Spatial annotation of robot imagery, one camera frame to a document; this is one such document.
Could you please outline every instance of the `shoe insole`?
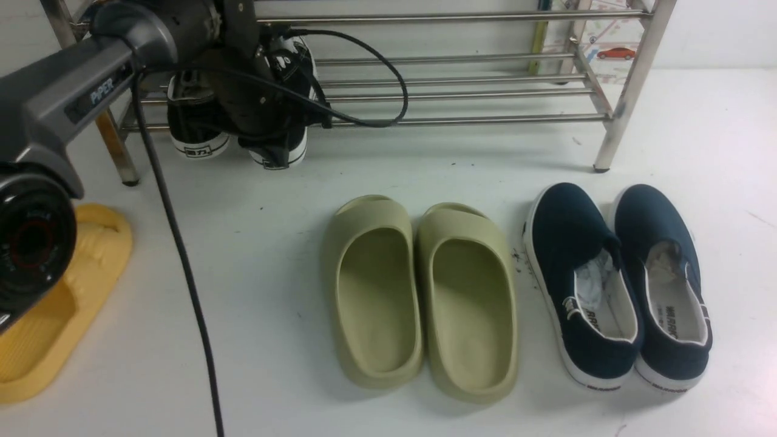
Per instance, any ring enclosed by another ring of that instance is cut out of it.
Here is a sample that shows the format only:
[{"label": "shoe insole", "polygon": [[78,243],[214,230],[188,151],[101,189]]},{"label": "shoe insole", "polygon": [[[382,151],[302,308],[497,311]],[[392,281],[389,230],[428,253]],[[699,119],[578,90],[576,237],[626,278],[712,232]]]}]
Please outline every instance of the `shoe insole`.
[{"label": "shoe insole", "polygon": [[410,359],[416,341],[413,280],[407,242],[395,229],[354,241],[340,269],[343,330],[356,361],[391,372]]},{"label": "shoe insole", "polygon": [[442,361],[466,390],[502,382],[513,350],[510,286],[497,256],[481,244],[451,240],[434,255],[434,319]]},{"label": "shoe insole", "polygon": [[619,281],[612,257],[602,250],[598,257],[575,270],[575,297],[594,329],[607,338],[630,339],[636,334],[636,314]]},{"label": "shoe insole", "polygon": [[691,297],[669,243],[660,243],[650,251],[646,269],[650,310],[658,326],[675,340],[702,341],[704,323],[699,319],[699,304]]}]

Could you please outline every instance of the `black canvas sneaker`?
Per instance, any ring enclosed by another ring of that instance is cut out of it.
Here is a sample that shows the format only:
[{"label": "black canvas sneaker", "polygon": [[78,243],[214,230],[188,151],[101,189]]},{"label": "black canvas sneaker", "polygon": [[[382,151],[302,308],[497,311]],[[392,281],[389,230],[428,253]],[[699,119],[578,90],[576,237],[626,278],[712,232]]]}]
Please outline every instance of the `black canvas sneaker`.
[{"label": "black canvas sneaker", "polygon": [[221,111],[204,75],[180,72],[170,79],[167,88],[167,121],[176,150],[188,159],[209,159],[222,154],[230,135],[190,124],[196,117]]},{"label": "black canvas sneaker", "polygon": [[[279,37],[270,47],[270,52],[273,55],[268,57],[268,61],[276,79],[286,88],[316,100],[315,90],[307,75],[318,78],[318,71],[305,40],[302,37]],[[290,105],[294,111],[301,111],[300,114],[305,111],[296,102]],[[263,146],[250,147],[249,153],[253,160],[268,170],[283,170],[299,165],[308,151],[308,127],[305,124],[298,124],[287,126],[287,129],[288,133],[279,137],[277,144],[266,141],[262,142]],[[246,147],[248,143],[241,140],[241,145]],[[288,150],[287,158],[282,156],[286,150]]]}]

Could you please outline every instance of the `black cable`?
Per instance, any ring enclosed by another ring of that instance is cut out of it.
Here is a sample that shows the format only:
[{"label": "black cable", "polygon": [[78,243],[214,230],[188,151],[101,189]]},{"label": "black cable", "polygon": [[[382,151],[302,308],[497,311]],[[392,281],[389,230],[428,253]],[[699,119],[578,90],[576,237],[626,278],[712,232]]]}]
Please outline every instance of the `black cable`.
[{"label": "black cable", "polygon": [[297,100],[299,103],[302,103],[303,106],[307,107],[310,110],[320,112],[321,114],[331,115],[332,117],[339,118],[340,120],[348,121],[349,123],[356,124],[357,126],[361,126],[363,128],[389,128],[399,123],[405,117],[405,113],[407,112],[406,110],[407,105],[405,105],[405,107],[403,107],[402,112],[399,114],[399,116],[395,117],[393,120],[390,120],[390,121],[361,120],[356,117],[351,117],[348,114],[343,114],[338,110],[334,110],[330,107],[324,106],[323,104],[316,102],[315,100],[310,100],[310,97],[303,96],[300,93],[296,93],[295,91],[292,91],[271,80],[267,80],[265,78],[261,78],[256,75],[251,75],[249,73],[241,72],[239,70],[231,70],[229,68],[210,67],[208,65],[199,65],[199,64],[188,64],[188,65],[179,65],[176,67],[148,68],[146,72],[149,74],[178,73],[186,70],[198,70],[201,72],[211,72],[211,73],[218,73],[223,75],[230,75],[236,79],[241,79],[243,82],[259,83],[260,85],[267,86],[268,88],[272,88],[272,89],[275,89],[276,91],[280,91],[283,94],[286,94],[286,96],[294,100]]},{"label": "black cable", "polygon": [[189,256],[186,254],[186,246],[183,244],[181,230],[178,227],[176,215],[172,210],[172,201],[170,201],[170,194],[167,191],[167,184],[165,183],[165,177],[162,174],[162,167],[159,165],[159,157],[156,155],[156,151],[154,150],[151,135],[148,133],[148,127],[146,126],[145,117],[143,116],[141,94],[138,91],[138,87],[144,76],[145,74],[141,72],[132,82],[132,106],[134,107],[135,118],[138,120],[138,130],[140,131],[141,137],[143,138],[143,146],[146,149],[146,153],[148,153],[148,161],[151,163],[151,168],[154,172],[156,186],[159,188],[159,197],[162,198],[162,206],[164,207],[165,214],[167,215],[167,222],[170,225],[172,239],[176,242],[176,248],[178,249],[178,254],[181,258],[183,275],[186,277],[186,285],[189,287],[189,296],[191,297],[192,307],[194,308],[194,316],[197,318],[197,327],[200,329],[202,347],[205,352],[205,363],[207,365],[207,377],[211,385],[211,400],[213,402],[213,416],[216,422],[216,436],[224,437],[224,421],[221,418],[221,402],[218,399],[216,365],[213,359],[211,340],[207,335],[205,317],[203,316],[202,306],[200,305],[200,296],[197,294],[197,286],[194,284],[194,275],[192,273],[192,267],[189,262]]},{"label": "black cable", "polygon": [[[299,103],[301,103],[304,107],[307,107],[310,110],[314,110],[316,112],[319,112],[321,114],[327,114],[335,118],[339,118],[340,120],[348,121],[350,123],[356,124],[357,126],[361,126],[363,128],[389,128],[391,126],[396,125],[399,123],[407,114],[407,109],[409,106],[409,93],[407,90],[407,84],[405,84],[405,79],[402,77],[402,74],[399,73],[399,70],[392,65],[392,63],[386,59],[385,56],[380,54],[377,50],[372,48],[369,44],[358,40],[357,38],[352,37],[351,35],[346,35],[345,33],[336,32],[334,30],[307,30],[307,29],[290,29],[287,30],[285,33],[283,33],[282,37],[296,37],[296,36],[303,36],[303,35],[328,35],[332,37],[339,37],[344,40],[348,40],[354,44],[356,44],[359,47],[364,48],[366,51],[369,51],[373,56],[375,56],[383,65],[385,65],[389,70],[391,70],[391,73],[396,76],[397,81],[399,82],[399,87],[402,89],[402,110],[399,111],[399,115],[391,119],[390,121],[381,121],[381,120],[361,120],[356,117],[351,117],[348,114],[344,114],[342,112],[339,112],[338,110],[334,110],[326,105],[326,102],[316,102],[314,100],[311,100],[308,96],[303,96],[300,93],[296,93],[295,91],[292,91],[285,86],[275,83],[271,80],[251,75],[249,73],[241,72],[239,70],[231,70],[229,68],[220,68],[220,67],[211,67],[208,65],[199,65],[199,64],[188,64],[188,65],[177,65],[173,67],[161,67],[161,68],[146,68],[145,73],[151,74],[151,73],[178,73],[183,72],[186,70],[199,70],[202,72],[211,72],[211,73],[218,73],[218,74],[224,74],[224,75],[230,75],[236,79],[241,79],[245,82],[253,82],[253,83],[259,83],[260,85],[267,86],[269,88],[272,88],[276,91],[280,91],[281,93],[285,94],[286,96],[297,100]],[[305,74],[305,77],[310,79],[313,79],[311,82],[311,86],[314,87],[314,90],[316,91],[316,94],[319,94],[320,96],[323,96],[323,90],[320,89],[320,87],[317,89],[313,82],[317,83],[318,81],[315,80],[315,78],[312,78],[312,75],[308,76],[306,72],[303,72]]]},{"label": "black cable", "polygon": [[270,56],[275,56],[277,54],[281,54],[283,56],[286,56],[287,58],[290,58],[294,60],[299,65],[299,71],[302,73],[302,75],[305,77],[305,79],[308,80],[308,83],[310,84],[310,87],[313,88],[313,91],[315,92],[315,96],[317,97],[318,101],[326,105],[326,94],[324,94],[324,89],[321,87],[321,83],[318,79],[315,78],[312,72],[309,72],[306,68],[302,67],[302,57],[293,51],[290,51],[285,48],[279,48],[278,50],[271,51]]},{"label": "black cable", "polygon": [[305,75],[306,79],[310,82],[310,85],[314,89],[317,97],[322,101],[321,103],[311,100],[308,96],[303,96],[302,94],[291,91],[290,89],[287,89],[282,85],[276,84],[275,82],[266,80],[259,76],[250,75],[237,70],[230,70],[228,68],[214,68],[214,67],[208,67],[206,65],[195,65],[195,64],[179,65],[171,68],[141,68],[139,73],[135,76],[135,79],[133,80],[132,87],[131,87],[132,106],[135,113],[135,118],[137,119],[138,130],[143,140],[143,146],[145,147],[146,153],[148,154],[148,161],[151,163],[151,168],[152,168],[152,172],[154,173],[154,178],[156,179],[157,188],[159,189],[159,197],[162,199],[162,207],[165,209],[165,215],[167,216],[167,222],[170,227],[170,232],[172,233],[172,239],[175,241],[176,249],[178,250],[178,254],[181,260],[181,267],[183,268],[183,275],[186,278],[186,285],[189,289],[189,296],[191,298],[192,307],[194,310],[194,316],[197,319],[197,327],[199,328],[199,331],[200,331],[200,338],[202,340],[203,350],[205,354],[205,363],[207,366],[208,382],[210,383],[210,388],[211,388],[211,401],[213,404],[213,415],[214,415],[214,421],[216,424],[217,437],[225,437],[225,434],[224,434],[224,420],[223,420],[223,417],[221,416],[221,401],[219,400],[219,396],[218,396],[218,381],[216,378],[216,366],[215,366],[214,357],[213,357],[213,348],[211,347],[211,340],[207,333],[205,317],[202,312],[202,305],[200,304],[200,296],[197,293],[197,285],[194,282],[194,274],[192,272],[191,263],[189,261],[189,255],[186,252],[186,246],[183,243],[183,237],[181,236],[180,227],[178,226],[178,221],[176,220],[176,215],[172,208],[172,201],[170,200],[170,194],[167,190],[167,183],[165,182],[165,177],[164,177],[164,174],[162,173],[162,167],[159,164],[159,157],[157,156],[156,151],[154,150],[151,134],[148,132],[148,126],[146,125],[145,117],[143,115],[143,107],[141,104],[141,94],[139,92],[139,88],[143,78],[146,75],[151,73],[200,70],[205,72],[214,72],[214,73],[231,75],[237,79],[242,79],[247,82],[254,82],[254,83],[259,83],[259,84],[268,86],[270,88],[273,88],[277,91],[280,91],[286,94],[287,96],[289,96],[294,100],[297,100],[299,103],[302,103],[303,106],[311,110],[318,111],[322,114],[328,114],[328,115],[331,115],[332,117],[337,117],[341,120],[349,121],[350,123],[356,124],[357,126],[362,126],[366,128],[387,128],[389,126],[393,126],[397,124],[400,120],[402,120],[405,117],[405,114],[407,113],[407,109],[409,106],[409,95],[407,91],[407,85],[405,84],[405,80],[402,77],[402,75],[399,74],[399,71],[397,71],[397,69],[391,64],[391,62],[385,57],[383,57],[383,55],[378,53],[374,48],[370,47],[366,43],[363,43],[362,41],[354,37],[351,37],[350,35],[346,35],[345,33],[330,31],[330,30],[290,30],[287,33],[287,35],[289,35],[290,37],[297,36],[297,35],[299,36],[330,35],[335,37],[341,37],[345,40],[355,43],[360,47],[363,47],[364,49],[372,53],[376,58],[378,58],[379,61],[385,64],[386,67],[388,67],[388,69],[392,71],[392,73],[394,73],[397,80],[399,81],[399,86],[402,88],[402,110],[400,111],[399,115],[390,121],[366,121],[366,120],[360,120],[355,117],[351,117],[350,115],[347,115],[347,114],[343,114],[337,110],[333,110],[326,106],[326,97],[324,95],[323,90],[321,89],[321,86],[318,80],[316,80],[315,77],[309,72],[304,71],[303,68],[301,69],[303,75]]}]

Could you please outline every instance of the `white wall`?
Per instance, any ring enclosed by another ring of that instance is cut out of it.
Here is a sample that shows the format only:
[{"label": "white wall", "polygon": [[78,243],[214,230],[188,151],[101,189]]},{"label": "white wall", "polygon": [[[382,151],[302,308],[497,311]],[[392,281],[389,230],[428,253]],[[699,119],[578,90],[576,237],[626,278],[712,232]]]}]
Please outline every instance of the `white wall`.
[{"label": "white wall", "polygon": [[656,68],[777,68],[774,0],[678,0]]},{"label": "white wall", "polygon": [[[537,0],[304,0],[257,2],[257,15],[310,16],[400,13],[519,12],[535,7]],[[421,23],[396,25],[327,26],[351,34],[388,57],[527,53],[535,35],[533,23]],[[307,39],[319,58],[366,58],[363,49],[331,37]],[[446,70],[475,68],[471,65],[445,65]],[[433,66],[424,67],[426,71]]]}]

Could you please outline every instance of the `sneaker logo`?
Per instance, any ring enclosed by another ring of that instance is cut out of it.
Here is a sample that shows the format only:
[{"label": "sneaker logo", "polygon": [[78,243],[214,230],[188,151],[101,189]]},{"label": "sneaker logo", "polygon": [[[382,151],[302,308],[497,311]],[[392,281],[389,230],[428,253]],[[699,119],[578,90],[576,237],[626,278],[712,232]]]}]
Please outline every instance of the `sneaker logo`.
[{"label": "sneaker logo", "polygon": [[594,325],[594,328],[596,328],[597,331],[601,332],[601,329],[599,329],[599,321],[596,320],[596,313],[589,309],[584,309],[585,311],[585,317],[588,319],[589,322],[591,322],[592,325]]},{"label": "sneaker logo", "polygon": [[709,313],[707,312],[707,305],[704,305],[703,303],[699,303],[699,306],[702,307],[702,315],[704,316],[704,319],[709,321]]},{"label": "sneaker logo", "polygon": [[667,306],[667,330],[669,335],[674,337],[675,340],[678,339],[678,323],[674,315],[673,306]]},{"label": "sneaker logo", "polygon": [[275,69],[279,72],[282,72],[288,65],[291,65],[291,59],[285,56],[279,56],[275,58],[275,60],[277,61]]},{"label": "sneaker logo", "polygon": [[213,155],[213,151],[209,145],[206,145],[201,149],[190,149],[188,147],[184,147],[183,152],[186,153],[186,156],[190,158],[204,158]]},{"label": "sneaker logo", "polygon": [[577,299],[575,299],[573,296],[564,299],[561,304],[564,305],[564,308],[566,308],[567,320],[571,319],[575,313],[582,314],[580,309],[577,307]]}]

